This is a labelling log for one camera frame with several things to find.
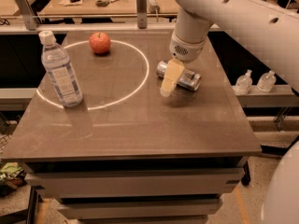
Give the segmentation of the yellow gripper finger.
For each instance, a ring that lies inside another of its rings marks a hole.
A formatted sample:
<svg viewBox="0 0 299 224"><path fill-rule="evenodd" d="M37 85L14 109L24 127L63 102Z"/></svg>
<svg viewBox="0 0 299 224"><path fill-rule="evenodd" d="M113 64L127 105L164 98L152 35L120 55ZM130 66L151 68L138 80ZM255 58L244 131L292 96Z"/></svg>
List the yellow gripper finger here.
<svg viewBox="0 0 299 224"><path fill-rule="evenodd" d="M177 86L178 81L183 75L185 70L184 62L174 58L167 64L167 68L164 73L164 79L160 88L160 94L163 97L169 97L172 91Z"/></svg>

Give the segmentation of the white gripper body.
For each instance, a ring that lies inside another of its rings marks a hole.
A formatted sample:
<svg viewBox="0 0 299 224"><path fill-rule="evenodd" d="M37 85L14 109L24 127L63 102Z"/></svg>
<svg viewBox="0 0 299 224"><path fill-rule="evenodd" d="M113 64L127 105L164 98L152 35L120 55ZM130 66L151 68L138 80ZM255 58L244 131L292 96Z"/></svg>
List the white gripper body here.
<svg viewBox="0 0 299 224"><path fill-rule="evenodd" d="M204 41L199 43L184 42L175 33L173 33L171 36L169 50L173 58L176 58L184 63L190 63L198 58L204 45Z"/></svg>

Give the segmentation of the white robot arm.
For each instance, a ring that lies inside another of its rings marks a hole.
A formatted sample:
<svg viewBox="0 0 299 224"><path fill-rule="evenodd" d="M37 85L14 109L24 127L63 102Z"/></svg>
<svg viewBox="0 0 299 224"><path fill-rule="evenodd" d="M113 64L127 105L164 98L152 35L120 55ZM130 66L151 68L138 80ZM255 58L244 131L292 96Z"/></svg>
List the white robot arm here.
<svg viewBox="0 0 299 224"><path fill-rule="evenodd" d="M178 19L169 46L172 59L161 95L169 96L197 59L207 33L218 25L243 48L299 91L299 16L262 0L175 0Z"/></svg>

